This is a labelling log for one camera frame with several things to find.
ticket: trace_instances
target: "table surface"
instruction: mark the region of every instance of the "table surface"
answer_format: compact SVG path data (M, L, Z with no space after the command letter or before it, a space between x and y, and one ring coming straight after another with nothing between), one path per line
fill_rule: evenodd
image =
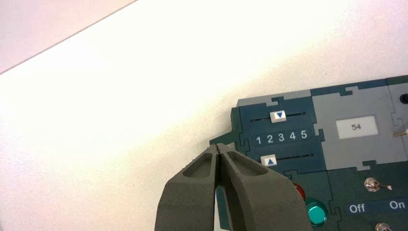
M153 230L239 98L408 74L407 26L404 0L129 5L0 76L2 229Z

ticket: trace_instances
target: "gray panel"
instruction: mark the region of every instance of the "gray panel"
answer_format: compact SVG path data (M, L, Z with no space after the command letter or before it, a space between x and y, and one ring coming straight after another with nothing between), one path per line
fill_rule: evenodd
M349 87L352 95L339 93L313 96L317 124L315 131L323 129L322 142L327 170L357 167L367 170L363 161L375 160L377 164L407 161L407 154L400 138L393 137L394 124L391 113L394 106L388 86L359 90ZM339 139L336 120L375 116L378 135Z
M298 98L309 97L309 96L311 96L310 90L299 90L299 91L292 91L292 92L281 93L281 94L257 96L257 97L238 100L237 107L258 104L258 103L266 103L267 106L275 106L275 105L278 105L278 102L272 101L272 98L283 97L284 100L291 100L291 99L298 99Z
M403 104L399 100L402 94L408 93L408 83L395 84L388 86L391 99L394 103L395 113L392 114L394 120L394 132L404 131L408 129L408 104ZM405 150L408 149L408 136L401 137L404 141Z

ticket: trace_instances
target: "control panel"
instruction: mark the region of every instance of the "control panel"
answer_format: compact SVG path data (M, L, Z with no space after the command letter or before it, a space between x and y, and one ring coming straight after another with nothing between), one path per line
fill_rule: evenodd
M408 76L241 99L231 123L210 143L291 179L315 230L407 230Z

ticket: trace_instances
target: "printed number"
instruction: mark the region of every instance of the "printed number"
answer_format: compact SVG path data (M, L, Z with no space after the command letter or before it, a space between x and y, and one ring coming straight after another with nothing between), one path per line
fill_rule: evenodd
M351 127L353 128L353 130L357 130L357 129L361 130L360 124L353 124L351 125Z
M267 138L268 138L268 143L273 143L272 135L268 135Z
M291 138L293 140L296 140L296 136L294 135L294 131L291 133L291 136L289 138Z
M285 138L283 137L283 134L282 134L282 133L279 133L279 141L282 142L282 141L284 141L284 140L285 140Z
M302 130L301 135L302 135L302 139L306 139L306 138L307 138L307 133L306 133L305 130Z

